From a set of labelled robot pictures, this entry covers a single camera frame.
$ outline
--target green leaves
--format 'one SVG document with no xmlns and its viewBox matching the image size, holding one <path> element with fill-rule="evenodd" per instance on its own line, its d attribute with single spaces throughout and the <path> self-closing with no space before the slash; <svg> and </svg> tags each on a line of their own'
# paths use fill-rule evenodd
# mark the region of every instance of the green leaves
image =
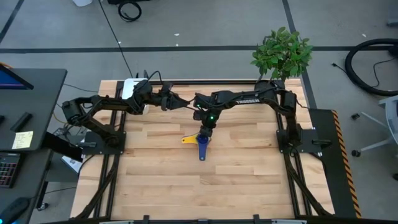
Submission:
<svg viewBox="0 0 398 224">
<path fill-rule="evenodd" d="M 259 73 L 265 75 L 268 70 L 273 70 L 272 78 L 285 80 L 289 77 L 299 77 L 308 66 L 313 46 L 308 45 L 309 39 L 300 40 L 299 32 L 292 34 L 281 27 L 270 36 L 265 36 L 262 45 L 252 56 L 251 62 L 259 68 Z"/>
</svg>

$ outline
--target wooden table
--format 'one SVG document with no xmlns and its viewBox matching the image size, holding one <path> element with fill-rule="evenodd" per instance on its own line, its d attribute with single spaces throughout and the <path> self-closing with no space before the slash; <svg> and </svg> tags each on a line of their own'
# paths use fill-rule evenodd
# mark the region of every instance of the wooden table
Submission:
<svg viewBox="0 0 398 224">
<path fill-rule="evenodd" d="M 114 96 L 117 81 L 101 82 L 100 95 Z M 194 93 L 250 91 L 252 85 L 175 85 L 173 91 L 190 100 Z M 286 89 L 306 105 L 299 79 L 287 80 Z M 197 133 L 200 122 L 193 111 L 161 111 L 150 106 L 142 116 L 128 115 L 125 153 L 119 163 L 112 220 L 293 218 L 287 172 L 278 150 L 275 112 L 267 105 L 239 105 L 224 110 L 213 131 L 206 161 L 197 147 L 181 137 Z M 109 123 L 110 111 L 96 119 Z M 311 128 L 308 110 L 297 107 L 297 121 Z M 301 155 L 307 187 L 326 210 L 333 206 L 322 163 Z M 78 215 L 98 188 L 103 156 L 88 161 L 78 181 L 71 217 Z M 297 190 L 304 214 L 301 193 Z M 108 193 L 105 192 L 102 215 Z"/>
</svg>

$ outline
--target paper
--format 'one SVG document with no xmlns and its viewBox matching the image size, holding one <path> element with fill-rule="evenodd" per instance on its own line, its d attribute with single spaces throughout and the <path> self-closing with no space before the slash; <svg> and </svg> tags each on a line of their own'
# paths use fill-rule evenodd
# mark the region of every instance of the paper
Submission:
<svg viewBox="0 0 398 224">
<path fill-rule="evenodd" d="M 12 149 L 24 149 L 30 147 L 32 142 L 33 131 L 25 131 L 23 133 L 16 133 Z"/>
</svg>

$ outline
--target caution tape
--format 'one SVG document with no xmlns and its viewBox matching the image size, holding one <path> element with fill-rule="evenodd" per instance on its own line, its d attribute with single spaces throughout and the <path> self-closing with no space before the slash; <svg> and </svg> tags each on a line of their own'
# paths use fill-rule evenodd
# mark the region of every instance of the caution tape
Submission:
<svg viewBox="0 0 398 224">
<path fill-rule="evenodd" d="M 343 156 L 343 162 L 344 162 L 344 166 L 346 169 L 349 191 L 351 192 L 351 196 L 352 196 L 353 202 L 354 202 L 355 215 L 357 218 L 361 218 L 361 211 L 359 209 L 358 198 L 356 197 L 356 193 L 355 193 L 353 175 L 351 173 L 351 169 L 349 168 L 346 146 L 344 145 L 343 133 L 341 132 L 340 122 L 338 121 L 337 112 L 334 110 L 332 110 L 331 112 L 333 113 L 333 117 L 335 119 L 336 132 L 337 132 L 338 141 L 340 144 L 341 155 Z"/>
</svg>

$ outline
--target monitor screen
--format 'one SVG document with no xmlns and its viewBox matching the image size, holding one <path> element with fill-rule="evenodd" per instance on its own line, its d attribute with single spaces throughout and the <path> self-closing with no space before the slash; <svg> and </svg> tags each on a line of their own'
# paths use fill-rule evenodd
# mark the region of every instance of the monitor screen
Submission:
<svg viewBox="0 0 398 224">
<path fill-rule="evenodd" d="M 33 89 L 33 86 L 12 71 L 0 66 L 0 89 L 27 90 Z"/>
</svg>

